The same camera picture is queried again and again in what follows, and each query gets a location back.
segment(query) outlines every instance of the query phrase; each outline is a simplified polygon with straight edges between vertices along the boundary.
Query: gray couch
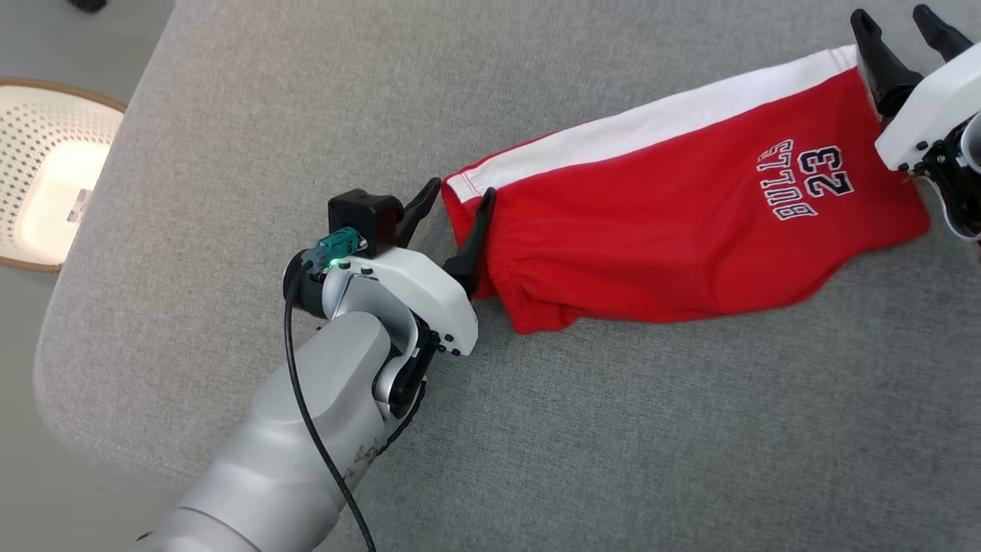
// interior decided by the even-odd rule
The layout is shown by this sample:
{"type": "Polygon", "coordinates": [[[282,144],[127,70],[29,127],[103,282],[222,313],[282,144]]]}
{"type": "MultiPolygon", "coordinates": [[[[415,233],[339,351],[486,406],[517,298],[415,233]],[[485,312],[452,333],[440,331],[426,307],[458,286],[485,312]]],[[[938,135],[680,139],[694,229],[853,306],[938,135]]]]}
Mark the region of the gray couch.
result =
{"type": "MultiPolygon", "coordinates": [[[[302,4],[178,2],[65,264],[37,402],[117,477],[178,495],[208,465],[283,360],[284,265],[331,196],[408,199],[522,140],[850,42],[855,7],[302,4]]],[[[912,2],[861,4],[910,66],[939,65],[912,2]]],[[[981,38],[975,0],[933,6],[981,38]]],[[[413,248],[442,259],[430,218],[413,248]]],[[[434,363],[357,489],[380,549],[978,549],[981,263],[942,227],[767,312],[518,336],[478,302],[478,349],[434,363]]],[[[329,543],[361,549],[347,514],[329,543]]]]}

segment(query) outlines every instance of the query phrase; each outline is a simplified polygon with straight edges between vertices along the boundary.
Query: couch cushion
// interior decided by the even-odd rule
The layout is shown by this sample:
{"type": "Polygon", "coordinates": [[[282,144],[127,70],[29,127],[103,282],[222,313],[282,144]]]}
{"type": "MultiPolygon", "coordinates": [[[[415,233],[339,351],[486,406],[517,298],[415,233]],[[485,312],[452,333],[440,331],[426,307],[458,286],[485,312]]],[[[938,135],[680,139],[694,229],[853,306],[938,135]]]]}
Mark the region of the couch cushion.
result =
{"type": "MultiPolygon", "coordinates": [[[[206,468],[283,360],[284,265],[331,196],[407,199],[514,143],[852,40],[844,0],[302,4],[178,4],[55,290],[38,404],[117,476],[177,494],[206,468]]],[[[865,5],[936,67],[912,2],[865,5]]],[[[935,7],[981,38],[974,0],[935,7]]],[[[442,259],[431,219],[412,247],[442,259]]],[[[477,350],[434,362],[357,489],[379,548],[978,546],[981,268],[942,226],[780,310],[519,337],[478,303],[477,350]]],[[[362,546],[349,517],[331,542],[362,546]]]]}

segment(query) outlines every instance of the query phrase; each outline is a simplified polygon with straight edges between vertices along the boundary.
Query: white laundry basket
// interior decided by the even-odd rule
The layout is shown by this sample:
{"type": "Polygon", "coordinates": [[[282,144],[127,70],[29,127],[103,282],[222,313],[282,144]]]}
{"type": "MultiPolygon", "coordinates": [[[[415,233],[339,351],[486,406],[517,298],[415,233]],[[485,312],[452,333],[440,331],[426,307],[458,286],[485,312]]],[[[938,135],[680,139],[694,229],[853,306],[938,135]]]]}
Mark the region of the white laundry basket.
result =
{"type": "Polygon", "coordinates": [[[0,79],[0,264],[61,269],[124,109],[69,86],[0,79]]]}

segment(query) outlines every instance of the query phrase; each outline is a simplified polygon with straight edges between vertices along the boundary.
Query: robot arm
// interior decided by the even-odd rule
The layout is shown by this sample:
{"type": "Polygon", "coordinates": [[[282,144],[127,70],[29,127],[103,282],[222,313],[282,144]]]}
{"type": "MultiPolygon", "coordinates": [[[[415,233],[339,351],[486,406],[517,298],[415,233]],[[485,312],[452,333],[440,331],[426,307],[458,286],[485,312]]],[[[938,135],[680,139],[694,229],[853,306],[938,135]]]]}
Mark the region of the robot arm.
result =
{"type": "Polygon", "coordinates": [[[974,45],[929,7],[913,20],[946,65],[924,78],[907,69],[864,10],[852,14],[862,70],[883,117],[875,146],[892,170],[929,180],[960,238],[981,240],[981,44],[974,45]]]}
{"type": "MultiPolygon", "coordinates": [[[[443,269],[400,247],[438,192],[433,179],[405,209],[394,197],[359,190],[335,197],[331,235],[298,253],[284,275],[299,283],[295,306],[330,320],[296,352],[295,365],[316,433],[350,489],[418,408],[435,353],[469,355],[477,341],[470,297],[494,191],[443,269]],[[333,256],[338,251],[344,254],[333,256]],[[323,266],[309,266],[311,258],[323,266]]],[[[284,295],[295,296],[289,285],[284,295]]],[[[284,364],[211,466],[133,550],[306,552],[327,537],[345,503],[284,364]]]]}

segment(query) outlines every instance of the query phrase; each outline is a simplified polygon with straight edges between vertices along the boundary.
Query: black cable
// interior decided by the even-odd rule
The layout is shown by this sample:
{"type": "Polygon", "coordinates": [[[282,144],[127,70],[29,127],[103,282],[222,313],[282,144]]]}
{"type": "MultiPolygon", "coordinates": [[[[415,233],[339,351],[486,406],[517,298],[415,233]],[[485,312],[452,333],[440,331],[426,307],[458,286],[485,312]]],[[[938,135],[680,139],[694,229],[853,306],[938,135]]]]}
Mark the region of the black cable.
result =
{"type": "Polygon", "coordinates": [[[368,529],[368,524],[365,523],[364,517],[361,516],[361,510],[358,508],[358,504],[354,502],[354,496],[351,495],[351,489],[347,488],[347,483],[344,482],[344,478],[340,475],[340,471],[337,470],[334,460],[331,459],[331,455],[328,454],[327,448],[324,447],[324,441],[320,439],[320,433],[317,432],[317,427],[313,424],[313,419],[310,417],[310,411],[307,410],[306,401],[303,400],[303,390],[300,389],[300,378],[296,373],[296,358],[293,352],[293,302],[296,301],[296,294],[300,288],[300,278],[306,274],[307,269],[309,269],[311,266],[313,266],[313,263],[310,261],[303,263],[303,266],[296,271],[296,274],[294,274],[292,280],[290,280],[289,288],[286,292],[286,308],[283,318],[283,338],[286,346],[286,368],[289,370],[289,381],[293,384],[293,395],[296,397],[296,405],[300,409],[300,415],[303,416],[303,423],[307,426],[307,431],[310,432],[310,438],[313,439],[313,444],[317,447],[317,452],[320,453],[320,457],[324,459],[324,464],[327,465],[327,469],[331,471],[331,475],[334,477],[337,487],[340,488],[340,494],[344,495],[344,500],[347,502],[347,507],[351,509],[351,515],[354,516],[354,520],[358,522],[358,528],[361,529],[361,536],[364,537],[365,544],[368,545],[368,550],[370,552],[377,552],[375,548],[375,541],[372,540],[371,537],[371,531],[368,529]]]}
{"type": "Polygon", "coordinates": [[[410,410],[409,414],[406,415],[405,420],[403,420],[402,423],[398,425],[398,428],[395,429],[395,432],[388,437],[388,441],[385,443],[385,446],[382,447],[382,450],[378,451],[378,456],[381,456],[384,451],[388,450],[388,447],[390,447],[391,444],[395,442],[395,439],[398,439],[398,436],[402,434],[402,430],[409,426],[409,423],[412,422],[412,418],[416,415],[416,412],[419,411],[419,405],[423,404],[424,397],[426,397],[426,380],[423,380],[419,384],[419,393],[416,394],[416,404],[412,405],[412,410],[410,410]]]}

